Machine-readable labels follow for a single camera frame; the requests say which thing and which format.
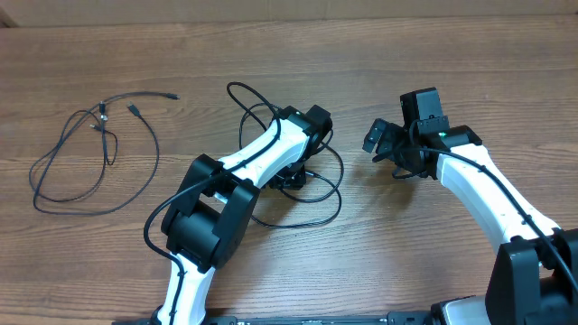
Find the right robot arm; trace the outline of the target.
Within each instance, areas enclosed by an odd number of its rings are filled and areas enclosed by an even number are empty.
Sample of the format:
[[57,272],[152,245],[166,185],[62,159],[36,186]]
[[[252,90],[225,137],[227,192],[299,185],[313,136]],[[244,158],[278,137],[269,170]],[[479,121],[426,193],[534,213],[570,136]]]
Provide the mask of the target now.
[[501,173],[466,125],[451,126],[436,88],[400,98],[404,123],[376,119],[363,149],[389,160],[395,179],[432,178],[470,212],[496,259],[487,291],[390,312],[389,324],[575,324],[577,232],[535,209]]

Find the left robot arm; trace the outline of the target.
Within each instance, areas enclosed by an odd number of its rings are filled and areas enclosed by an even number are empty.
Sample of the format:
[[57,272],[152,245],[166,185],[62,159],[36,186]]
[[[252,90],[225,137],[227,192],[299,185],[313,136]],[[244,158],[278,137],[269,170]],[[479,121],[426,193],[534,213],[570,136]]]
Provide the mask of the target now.
[[330,113],[319,106],[306,113],[286,107],[238,152],[218,160],[202,154],[191,163],[174,199],[163,204],[161,253],[172,269],[150,323],[203,323],[213,275],[241,243],[262,188],[302,188],[304,163],[331,129]]

